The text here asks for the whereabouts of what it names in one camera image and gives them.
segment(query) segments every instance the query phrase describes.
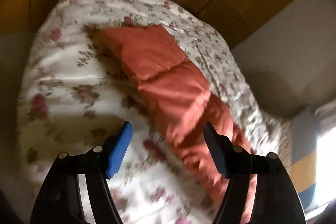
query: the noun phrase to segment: bed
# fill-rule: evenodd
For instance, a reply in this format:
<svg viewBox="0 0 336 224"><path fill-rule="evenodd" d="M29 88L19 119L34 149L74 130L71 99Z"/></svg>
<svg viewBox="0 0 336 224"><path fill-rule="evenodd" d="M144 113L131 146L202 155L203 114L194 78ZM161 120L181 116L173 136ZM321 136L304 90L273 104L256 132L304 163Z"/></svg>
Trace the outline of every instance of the bed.
<svg viewBox="0 0 336 224"><path fill-rule="evenodd" d="M34 185L32 196L60 151L84 153L128 120L134 137L109 182L124 223L211 223L216 204L151 128L120 63L95 39L100 28L158 24L228 104L251 149L278 153L281 131L267 131L249 86L212 27L170 0L60 0L33 41L18 99L21 164ZM93 223L85 191L82 199Z"/></svg>

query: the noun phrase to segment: blue gripper pad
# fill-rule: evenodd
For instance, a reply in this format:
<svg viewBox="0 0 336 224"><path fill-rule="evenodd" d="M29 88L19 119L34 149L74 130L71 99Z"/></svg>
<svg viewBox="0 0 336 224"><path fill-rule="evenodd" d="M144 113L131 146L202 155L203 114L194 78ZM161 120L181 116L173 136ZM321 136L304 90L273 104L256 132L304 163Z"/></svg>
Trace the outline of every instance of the blue gripper pad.
<svg viewBox="0 0 336 224"><path fill-rule="evenodd" d="M118 173L128 145L131 142L132 133L133 129L131 123L125 122L121 129L120 137L109 156L109 164L106 171L109 179L113 178L113 176Z"/></svg>

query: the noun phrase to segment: pink flower print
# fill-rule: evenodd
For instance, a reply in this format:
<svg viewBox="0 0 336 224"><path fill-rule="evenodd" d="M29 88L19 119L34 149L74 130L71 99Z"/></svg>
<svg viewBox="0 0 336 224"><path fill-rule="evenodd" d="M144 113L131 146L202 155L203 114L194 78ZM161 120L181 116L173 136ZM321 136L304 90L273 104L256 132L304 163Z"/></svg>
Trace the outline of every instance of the pink flower print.
<svg viewBox="0 0 336 224"><path fill-rule="evenodd" d="M176 220L175 220L175 224L193 224L191 221L187 221L186 218L184 216L179 216Z"/></svg>
<svg viewBox="0 0 336 224"><path fill-rule="evenodd" d="M219 86L220 86L220 89L221 89L222 92L224 92L224 93L227 92L227 89L226 89L226 87L223 83L220 83Z"/></svg>
<svg viewBox="0 0 336 224"><path fill-rule="evenodd" d="M129 215L123 215L123 216L121 217L121 220L122 220L123 223L127 223L128 220L129 220Z"/></svg>
<svg viewBox="0 0 336 224"><path fill-rule="evenodd" d="M48 163L46 162L39 162L37 165L37 171L39 173L44 172L48 168Z"/></svg>
<svg viewBox="0 0 336 224"><path fill-rule="evenodd" d="M105 4L105 1L103 1L103 0L97 0L96 3L97 3L97 4L100 4L100 5L104 5L104 4Z"/></svg>
<svg viewBox="0 0 336 224"><path fill-rule="evenodd" d="M153 201L158 202L160 198L165 194L165 192L166 192L165 188L157 187L155 192L150 197L151 202Z"/></svg>
<svg viewBox="0 0 336 224"><path fill-rule="evenodd" d="M52 40L52 41L56 41L56 40L59 40L62 36L62 33L59 29L53 29L51 34L49 35L49 38Z"/></svg>
<svg viewBox="0 0 336 224"><path fill-rule="evenodd" d="M49 107L47 106L45 97L38 93L31 100L31 110L29 112L29 120L35 119L46 120L48 117Z"/></svg>
<svg viewBox="0 0 336 224"><path fill-rule="evenodd" d="M153 153L154 156L159 161L166 161L167 160L166 154L152 140L144 140L142 144L145 147L145 149L148 150L149 152Z"/></svg>
<svg viewBox="0 0 336 224"><path fill-rule="evenodd" d="M126 25L128 26L133 26L133 23L132 23L132 18L130 16L125 16L124 17L124 22Z"/></svg>
<svg viewBox="0 0 336 224"><path fill-rule="evenodd" d="M78 0L69 0L69 3L70 3L70 5L71 5L71 4L77 4L77 3L78 3Z"/></svg>
<svg viewBox="0 0 336 224"><path fill-rule="evenodd" d="M165 1L162 7L166 8L167 10L170 10L170 4L168 3L168 1Z"/></svg>
<svg viewBox="0 0 336 224"><path fill-rule="evenodd" d="M132 0L124 0L124 2L132 3Z"/></svg>
<svg viewBox="0 0 336 224"><path fill-rule="evenodd" d="M75 96L81 103L84 103L89 97L89 93L83 89L80 89L76 92Z"/></svg>
<svg viewBox="0 0 336 224"><path fill-rule="evenodd" d="M169 195L169 196L167 196L167 198L166 198L166 202L167 202L167 203L171 203L172 200L173 200L173 198L174 198L173 195Z"/></svg>
<svg viewBox="0 0 336 224"><path fill-rule="evenodd" d="M142 170L142 171L146 171L148 169L148 166L145 166L145 165L142 165L141 167L140 167L140 170Z"/></svg>

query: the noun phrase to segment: floral bedspread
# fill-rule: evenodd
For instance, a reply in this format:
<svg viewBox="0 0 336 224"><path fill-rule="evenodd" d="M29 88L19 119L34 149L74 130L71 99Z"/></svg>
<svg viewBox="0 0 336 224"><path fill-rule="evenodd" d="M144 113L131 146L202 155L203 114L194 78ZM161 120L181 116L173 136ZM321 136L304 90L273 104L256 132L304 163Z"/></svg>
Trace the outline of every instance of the floral bedspread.
<svg viewBox="0 0 336 224"><path fill-rule="evenodd" d="M108 181L124 223L211 223L216 206L175 158L119 61L95 39L99 28L162 24L227 102L260 155L278 152L224 39L169 0L60 0L38 31L18 99L22 168L36 196L61 151L85 153L118 131L134 134L120 171ZM80 178L88 222L94 223Z"/></svg>

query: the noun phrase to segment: orange cushion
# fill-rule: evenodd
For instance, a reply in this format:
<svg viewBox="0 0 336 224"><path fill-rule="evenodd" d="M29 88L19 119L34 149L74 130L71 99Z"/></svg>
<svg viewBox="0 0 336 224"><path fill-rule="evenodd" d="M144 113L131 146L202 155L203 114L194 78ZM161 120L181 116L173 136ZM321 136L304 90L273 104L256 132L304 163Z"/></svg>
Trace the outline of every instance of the orange cushion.
<svg viewBox="0 0 336 224"><path fill-rule="evenodd" d="M140 82L138 90L156 128L174 145L195 128L210 96L207 80L191 61Z"/></svg>
<svg viewBox="0 0 336 224"><path fill-rule="evenodd" d="M122 60L123 71L137 82L189 60L161 25L107 28L102 32L110 41L110 50Z"/></svg>

